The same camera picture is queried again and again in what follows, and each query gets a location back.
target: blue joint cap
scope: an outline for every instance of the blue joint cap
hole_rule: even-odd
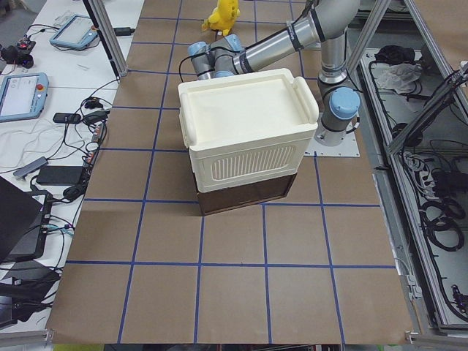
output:
[[[196,55],[201,53],[200,50],[205,49],[206,51],[206,43],[205,42],[194,42],[192,45],[189,46],[187,51],[189,52],[189,56]]]
[[[239,37],[237,35],[231,34],[225,37],[225,39],[227,40],[227,42],[229,42],[229,45],[231,45],[231,48],[234,51],[242,51],[241,41],[239,40]]]
[[[348,87],[336,89],[330,97],[331,112],[341,120],[350,120],[359,110],[361,99],[358,93]]]
[[[230,77],[231,75],[234,75],[234,73],[230,71],[218,71],[216,72],[214,76],[215,78],[221,78],[221,77]]]

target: yellow rubber duck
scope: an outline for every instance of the yellow rubber duck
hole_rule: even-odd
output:
[[[222,31],[222,35],[226,37],[240,14],[238,0],[218,0],[210,17],[203,22],[202,30]]]

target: plastic container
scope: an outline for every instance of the plastic container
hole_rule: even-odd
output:
[[[317,101],[288,69],[182,83],[180,120],[199,192],[297,173]]]

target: white desk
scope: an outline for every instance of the white desk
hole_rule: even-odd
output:
[[[136,27],[144,0],[104,0],[104,2],[113,26]],[[34,23],[52,26],[54,20],[67,10],[87,15],[81,1],[48,0]],[[41,27],[33,27],[29,34],[40,29]],[[49,78],[50,87],[45,108],[38,119],[0,124],[0,149],[3,151],[0,153],[0,172],[10,170],[11,168],[8,167],[21,167],[41,156],[47,157],[53,154],[58,148],[64,133],[63,125],[53,123],[53,115],[57,112],[75,112],[80,102],[88,97],[94,89],[115,79],[102,44],[82,52],[62,52],[50,45],[48,40],[52,35],[52,32],[34,35],[34,40],[37,41],[36,47],[31,53],[34,57],[34,66],[31,69],[18,67],[12,73],[12,75],[16,75],[26,72],[44,72]],[[118,42],[124,57],[127,57],[132,37],[119,37]],[[11,68],[11,66],[7,67],[4,72],[9,72]],[[97,92],[95,96],[112,102],[117,87],[117,83],[110,84]],[[78,131],[86,143],[91,139],[91,133],[86,126],[79,125]],[[67,135],[68,144],[74,146],[82,144],[82,139],[76,134],[73,126],[69,127]],[[71,148],[62,147],[56,157],[66,156],[72,151]],[[50,164],[82,165],[81,156],[82,154],[78,151],[66,159],[51,161]],[[15,179],[12,172],[1,176],[18,188],[29,191],[29,179],[35,174],[37,172],[29,175],[26,181]],[[38,187],[48,190],[57,198],[61,198],[61,193],[66,188],[65,186]],[[52,207],[52,214],[72,221],[79,205],[80,199],[70,204],[55,204]],[[63,266],[71,241],[72,239],[65,235],[64,253],[58,263],[62,248],[62,236],[60,232],[49,235],[45,242],[44,254],[37,261],[46,266]],[[3,265],[2,268],[9,268],[11,265]],[[6,272],[0,271],[0,278],[5,274]],[[57,286],[58,283],[55,283],[50,291],[55,291]],[[49,314],[50,309],[37,312],[27,322],[18,322],[17,325],[0,330],[0,333],[44,330]]]

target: blue and white tablet device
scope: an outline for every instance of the blue and white tablet device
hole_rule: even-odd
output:
[[[73,50],[86,49],[96,39],[97,30],[86,16],[73,15],[50,39],[54,46]]]
[[[0,122],[39,117],[48,86],[45,73],[5,77],[0,88]]]

